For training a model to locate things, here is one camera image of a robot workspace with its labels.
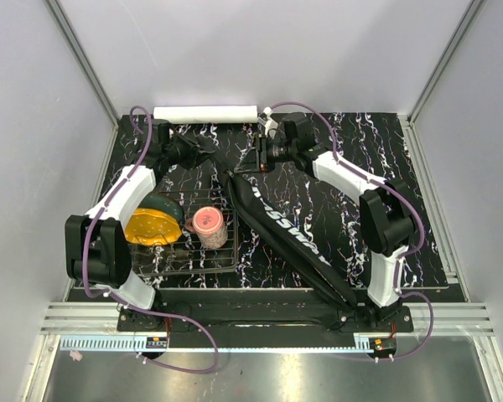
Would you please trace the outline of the white shuttlecock tube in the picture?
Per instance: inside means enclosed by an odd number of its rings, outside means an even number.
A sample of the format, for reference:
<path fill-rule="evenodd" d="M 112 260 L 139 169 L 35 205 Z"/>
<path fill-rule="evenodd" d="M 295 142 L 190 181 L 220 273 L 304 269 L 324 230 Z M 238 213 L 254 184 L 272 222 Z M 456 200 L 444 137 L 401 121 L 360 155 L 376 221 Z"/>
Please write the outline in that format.
<path fill-rule="evenodd" d="M 257 106 L 157 106 L 153 117 L 176 125 L 256 123 Z"/>

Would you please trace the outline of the black racket bag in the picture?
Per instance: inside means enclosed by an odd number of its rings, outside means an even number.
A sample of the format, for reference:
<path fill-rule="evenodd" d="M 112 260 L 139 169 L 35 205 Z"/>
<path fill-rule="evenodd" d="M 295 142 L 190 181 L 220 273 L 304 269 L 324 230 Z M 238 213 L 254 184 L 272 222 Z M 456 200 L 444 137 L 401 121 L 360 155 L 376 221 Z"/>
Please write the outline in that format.
<path fill-rule="evenodd" d="M 355 292 L 321 254 L 318 246 L 263 197 L 258 187 L 234 172 L 223 155 L 207 143 L 193 145 L 198 162 L 210 160 L 231 206 L 244 222 L 269 244 L 300 278 L 327 302 L 353 310 Z"/>

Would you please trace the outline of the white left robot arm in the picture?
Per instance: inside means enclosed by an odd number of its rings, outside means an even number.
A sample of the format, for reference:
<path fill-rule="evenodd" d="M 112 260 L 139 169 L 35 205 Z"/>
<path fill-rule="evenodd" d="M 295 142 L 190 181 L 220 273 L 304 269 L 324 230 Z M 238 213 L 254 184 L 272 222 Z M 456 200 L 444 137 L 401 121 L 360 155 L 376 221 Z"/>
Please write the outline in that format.
<path fill-rule="evenodd" d="M 156 291 L 132 270 L 125 228 L 133 212 L 174 165 L 197 168 L 215 153 L 193 135 L 170 133 L 170 123 L 146 126 L 143 149 L 131 158 L 104 197 L 82 215 L 65 222 L 65 260 L 69 278 L 81 281 L 86 295 L 114 296 L 136 307 L 135 322 L 153 332 L 163 325 Z"/>

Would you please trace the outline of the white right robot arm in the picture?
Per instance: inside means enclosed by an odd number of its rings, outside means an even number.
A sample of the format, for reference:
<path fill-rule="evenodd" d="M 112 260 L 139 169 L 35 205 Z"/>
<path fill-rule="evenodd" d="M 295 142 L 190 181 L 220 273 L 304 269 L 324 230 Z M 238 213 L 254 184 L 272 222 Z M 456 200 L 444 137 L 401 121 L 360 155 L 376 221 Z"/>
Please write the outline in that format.
<path fill-rule="evenodd" d="M 277 163 L 293 162 L 298 170 L 357 202 L 361 237 L 371 252 L 371 279 L 364 305 L 359 305 L 355 292 L 318 246 L 242 176 L 241 168 L 230 171 L 224 181 L 232 206 L 323 298 L 354 311 L 371 331 L 386 330 L 402 307 L 400 269 L 409 245 L 413 240 L 424 241 L 423 223 L 407 199 L 407 185 L 348 162 L 332 143 L 317 142 L 311 120 L 303 113 L 290 113 L 275 121 L 271 109 L 266 109 L 257 123 L 259 133 L 246 163 L 255 165 L 258 172 L 269 173 Z"/>

